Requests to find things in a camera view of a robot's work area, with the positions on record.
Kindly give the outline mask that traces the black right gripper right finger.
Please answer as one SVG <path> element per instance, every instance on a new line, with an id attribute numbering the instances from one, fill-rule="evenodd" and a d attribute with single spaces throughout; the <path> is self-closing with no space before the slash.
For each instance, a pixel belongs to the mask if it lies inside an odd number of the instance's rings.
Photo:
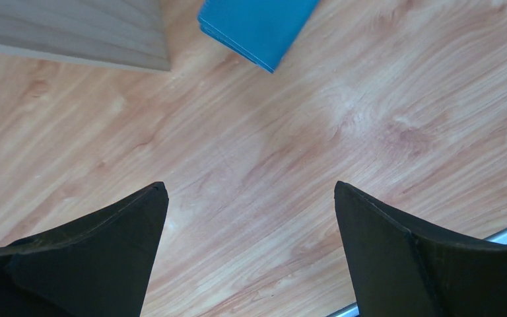
<path id="1" fill-rule="evenodd" d="M 348 183 L 334 198 L 361 316 L 507 316 L 507 244 L 445 229 Z"/>

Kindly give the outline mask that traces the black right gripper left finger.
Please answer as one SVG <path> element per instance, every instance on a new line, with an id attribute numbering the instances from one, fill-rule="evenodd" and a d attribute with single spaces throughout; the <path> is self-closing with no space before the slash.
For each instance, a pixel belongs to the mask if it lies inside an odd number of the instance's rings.
<path id="1" fill-rule="evenodd" d="M 168 202 L 155 182 L 0 247 L 0 316 L 139 316 Z"/>

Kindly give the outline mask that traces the blue leather card holder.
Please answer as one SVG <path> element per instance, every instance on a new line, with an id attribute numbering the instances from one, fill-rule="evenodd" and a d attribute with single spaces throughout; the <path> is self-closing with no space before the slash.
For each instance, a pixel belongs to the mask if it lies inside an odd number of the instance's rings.
<path id="1" fill-rule="evenodd" d="M 274 73 L 317 7 L 316 0 L 212 0 L 198 12 L 201 31 Z"/>

